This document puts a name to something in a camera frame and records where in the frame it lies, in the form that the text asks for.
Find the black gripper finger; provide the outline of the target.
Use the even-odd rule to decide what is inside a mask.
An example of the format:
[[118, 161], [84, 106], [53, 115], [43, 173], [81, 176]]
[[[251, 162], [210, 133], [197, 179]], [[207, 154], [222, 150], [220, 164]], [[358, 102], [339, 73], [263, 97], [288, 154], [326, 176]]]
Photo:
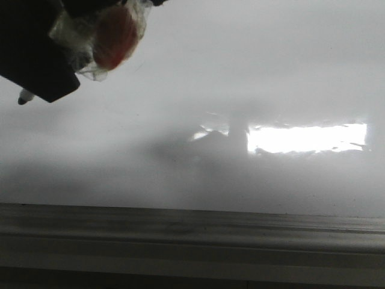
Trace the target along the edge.
[[59, 12], [57, 1], [1, 1], [1, 76], [47, 102], [80, 86], [49, 37]]

